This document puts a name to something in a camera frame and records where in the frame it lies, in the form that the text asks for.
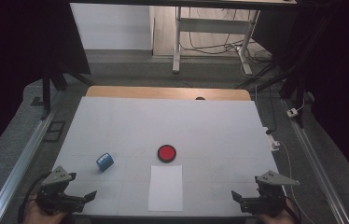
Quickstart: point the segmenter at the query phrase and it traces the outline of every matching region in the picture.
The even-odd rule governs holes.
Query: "tabletop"
[[[194,100],[198,96],[206,100]],[[83,195],[97,189],[83,215],[249,216],[240,211],[230,191],[258,197],[254,176],[277,172],[249,99],[240,90],[91,87],[54,167],[77,173],[66,193]],[[157,158],[163,145],[176,148],[173,162]],[[96,160],[106,152],[115,163],[101,173]],[[152,166],[181,166],[181,210],[149,210]]]

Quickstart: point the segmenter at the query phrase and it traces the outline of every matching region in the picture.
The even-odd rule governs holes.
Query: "white wall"
[[[71,4],[84,49],[152,49],[150,8]]]

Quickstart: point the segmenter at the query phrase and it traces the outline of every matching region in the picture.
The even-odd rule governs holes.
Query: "red button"
[[[162,162],[168,163],[173,161],[175,159],[175,155],[175,148],[170,145],[164,145],[158,149],[158,158]]]

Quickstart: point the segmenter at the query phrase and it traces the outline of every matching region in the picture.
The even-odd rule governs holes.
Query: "cable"
[[[253,77],[255,77],[255,78],[262,77],[262,76],[264,76],[265,73],[271,71],[273,68],[274,68],[274,64],[273,64],[273,63],[267,64],[264,68],[262,68],[262,69],[261,69],[255,76],[253,76]],[[246,80],[246,81],[244,81],[244,82],[242,82],[242,83],[240,83],[240,84],[234,86],[233,88],[234,88],[235,90],[237,90],[237,89],[239,89],[240,87],[244,87],[244,85],[247,85],[248,82],[250,82],[250,80],[251,80],[251,79]]]
[[[39,176],[34,182],[33,184],[30,186],[30,188],[27,190],[26,194],[25,194],[25,197],[23,198],[23,202],[20,206],[20,208],[18,209],[18,223],[22,223],[23,222],[23,219],[24,219],[24,213],[25,213],[25,207],[26,207],[26,204],[31,201],[31,200],[28,200],[29,196],[30,196],[30,193],[32,192],[32,190],[35,188],[35,185],[37,185],[37,183],[42,180],[42,179],[45,179],[47,178],[49,175],[51,174],[51,172],[48,172],[46,174],[43,174],[41,176]]]
[[[271,130],[271,132],[274,132],[274,131],[276,131],[277,124],[276,124],[276,116],[275,116],[275,114],[274,114],[274,107],[273,107],[271,86],[270,86],[270,101],[271,101],[272,115],[273,115],[273,123],[274,123],[274,128],[273,128],[273,129],[270,129],[270,130]]]
[[[225,15],[225,17],[223,17],[223,20],[225,19],[225,18],[228,18],[228,14],[230,13],[230,10],[229,9],[227,9],[227,14]]]
[[[274,64],[271,64],[271,63],[269,63],[269,64],[267,64],[265,67],[263,67],[262,69],[261,69],[261,71],[259,71],[255,76],[248,76],[246,73],[245,73],[245,71],[244,71],[244,63],[246,62],[246,60],[244,60],[242,63],[241,63],[241,73],[242,73],[242,75],[244,75],[245,77],[249,77],[249,78],[253,78],[253,77],[264,77],[264,78],[271,78],[271,77],[265,77],[264,76],[264,74],[266,73],[266,72],[263,72],[265,69],[267,69],[268,67],[270,67],[271,65],[274,65]]]
[[[305,105],[305,98],[302,99],[302,106],[300,108],[298,108],[297,111],[301,110],[304,105]]]
[[[233,20],[235,20],[236,10],[237,9],[235,9],[235,13],[233,14]],[[188,8],[188,16],[191,17],[191,7]],[[232,47],[230,45],[227,45],[227,42],[228,42],[228,39],[230,38],[230,35],[227,36],[227,39],[223,45],[215,45],[215,46],[207,46],[207,47],[195,47],[192,43],[191,32],[188,32],[188,37],[189,37],[189,43],[192,46],[192,49],[186,49],[180,43],[180,47],[184,50],[194,50],[194,51],[198,51],[200,53],[205,53],[205,54],[222,54],[222,53],[229,52],[230,49],[232,49]],[[232,44],[238,44],[241,42],[243,42],[243,40],[233,42]],[[213,49],[213,48],[218,48],[218,47],[224,47],[225,50],[220,51],[220,52],[207,52],[207,51],[201,50],[201,49]]]
[[[251,55],[250,55],[250,50],[249,49],[246,49],[246,52],[247,52],[247,55],[245,55],[246,56],[246,58],[247,59],[249,59],[252,63],[275,63],[275,60],[273,60],[273,59],[267,59],[267,58],[264,58],[264,57],[261,57],[262,59],[267,59],[267,60],[261,60],[259,57],[256,57],[256,53],[254,53],[254,57],[252,57]]]
[[[259,192],[263,192],[266,196],[269,196],[269,197],[271,197],[273,200],[275,200],[276,201],[276,197],[275,196],[273,196],[269,191],[267,191],[267,190],[265,190],[265,189],[258,189],[258,191]],[[295,223],[294,224],[300,224],[300,222],[301,222],[301,215],[300,215],[300,210],[297,208],[297,211],[299,212],[299,215],[297,216],[295,213],[294,213],[294,211],[293,211],[293,209],[291,209],[289,206],[288,206],[288,204],[287,204],[287,202],[286,202],[286,200],[285,200],[285,204],[284,204],[284,208],[283,208],[285,211],[287,211],[288,212],[288,214],[293,218],[293,220],[295,221]]]
[[[189,85],[186,81],[180,80],[182,83],[186,84],[187,86],[193,88],[191,85]]]
[[[288,207],[288,205],[286,204],[286,207],[285,207],[285,210],[294,218],[294,220],[297,220],[298,223],[301,224],[302,222],[302,215],[300,214],[300,207],[292,200],[290,199],[289,197],[286,196],[286,198],[291,201],[291,203],[293,204],[293,206],[297,209],[297,212],[298,212],[298,216],[296,216],[295,212]]]
[[[314,16],[315,16],[315,14],[317,13],[318,5],[317,5],[317,3],[312,2],[312,1],[308,1],[308,3],[313,3],[313,4],[315,4],[314,14],[313,14],[313,16],[312,16],[312,19],[313,19]],[[304,38],[301,39],[294,47],[292,47],[292,50],[291,50],[291,51],[289,51],[288,53],[282,55],[281,57],[278,57],[278,58],[275,58],[275,59],[270,59],[270,60],[268,60],[268,61],[262,61],[262,60],[259,60],[259,59],[256,58],[256,57],[254,57],[254,58],[252,57],[250,61],[253,62],[252,60],[255,60],[255,61],[258,61],[258,62],[261,62],[261,63],[267,63],[267,62],[279,63],[279,62],[281,62],[281,61],[286,61],[287,58],[294,57],[294,54],[297,53],[298,50],[299,50],[299,48],[302,46],[302,44],[303,44],[306,40],[308,40],[308,38],[309,38],[310,35],[312,34],[312,31],[313,31],[313,30],[314,30],[313,27],[311,27],[311,28],[308,30],[308,32],[306,32],[306,35],[304,36]],[[216,48],[216,47],[222,47],[222,46],[225,47],[225,45],[226,45],[226,44],[224,44],[224,45],[217,45],[217,46],[210,46],[210,47],[195,47],[195,46],[193,46],[193,44],[192,44],[190,33],[189,33],[189,41],[190,41],[191,46],[192,46],[193,48],[195,48],[195,49],[209,49],[209,48]],[[203,51],[203,50],[195,50],[195,51],[198,51],[198,52],[201,52],[201,53],[206,53],[206,54],[222,54],[222,53],[228,52],[227,49],[224,50],[224,51],[221,51],[221,52],[217,52],[217,53],[206,52],[206,51]]]
[[[285,148],[285,151],[287,153],[287,158],[288,158],[288,167],[289,167],[289,171],[290,171],[290,178],[292,179],[292,171],[291,171],[291,161],[290,161],[290,156],[288,154],[288,150],[287,150],[287,147],[285,145],[284,142],[282,141],[277,141],[278,143],[282,144],[283,147]],[[294,194],[294,189],[293,189],[293,186],[290,186],[291,188],[291,193],[293,194],[293,198],[294,198],[294,201],[296,202],[296,204],[298,205],[298,207],[300,208],[301,212],[308,218],[308,220],[310,220],[313,224],[314,222],[308,217],[308,215],[306,215],[306,213],[303,211],[303,209],[300,207],[300,204],[297,202],[297,198],[296,198],[296,195]]]
[[[263,52],[263,51],[267,51],[267,50],[266,50],[266,49],[262,49],[262,50],[256,51],[256,52],[254,53],[254,57],[257,58],[256,55],[257,55],[258,53],[260,53],[260,52]]]

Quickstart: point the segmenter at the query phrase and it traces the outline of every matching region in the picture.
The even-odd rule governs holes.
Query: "gray floor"
[[[240,64],[231,59],[185,59],[181,63],[181,72],[172,74],[171,59],[154,58],[150,52],[134,51],[88,51],[88,59],[91,65],[91,79],[97,85],[119,86],[157,86],[157,87],[185,87],[185,88],[221,88],[232,89],[247,78],[240,73]],[[262,65],[252,64],[256,72]],[[54,160],[59,153],[65,134],[70,127],[71,120],[76,112],[78,103],[87,87],[77,80],[66,76],[69,88],[62,92],[62,100],[59,111],[53,121],[64,122],[63,133],[60,136],[46,134],[46,140],[59,137],[58,141],[42,142],[35,154],[32,166],[27,171],[25,178],[8,208],[2,223],[16,223],[16,215],[21,197],[40,174],[52,168]],[[278,97],[281,84],[272,86],[272,97],[269,90],[258,93],[258,110],[263,124],[274,128],[273,111],[276,119],[276,131],[272,133],[276,140],[283,141],[289,153],[292,165],[293,178],[301,182],[301,186],[294,188],[299,205],[314,223],[337,223],[332,215],[326,198],[320,189],[314,173],[305,159],[290,120],[285,114],[282,100]],[[29,140],[35,125],[41,116],[41,106],[32,106],[35,97],[41,97],[41,82],[33,83],[25,88],[23,103],[8,125],[7,130],[0,138],[0,189],[5,183],[8,174],[21,154],[26,142]],[[349,163],[337,149],[328,135],[314,120],[310,112],[310,102],[304,107],[305,132],[308,133],[320,160],[328,172],[334,187],[340,194],[345,208],[349,213]],[[283,147],[273,153],[279,171],[289,176],[287,154]],[[312,223],[306,217],[302,217],[302,223]],[[77,223],[89,223],[87,218],[79,218]]]

